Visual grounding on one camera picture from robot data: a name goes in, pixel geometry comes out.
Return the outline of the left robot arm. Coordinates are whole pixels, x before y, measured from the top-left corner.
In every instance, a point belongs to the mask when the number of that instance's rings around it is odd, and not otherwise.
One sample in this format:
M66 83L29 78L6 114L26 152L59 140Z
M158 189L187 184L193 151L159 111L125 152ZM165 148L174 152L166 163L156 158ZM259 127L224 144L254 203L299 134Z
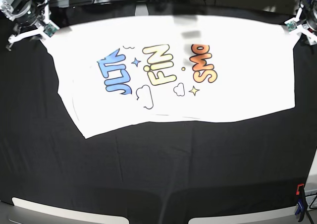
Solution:
M317 0L300 0L303 5L304 20L308 27L313 31L317 31Z

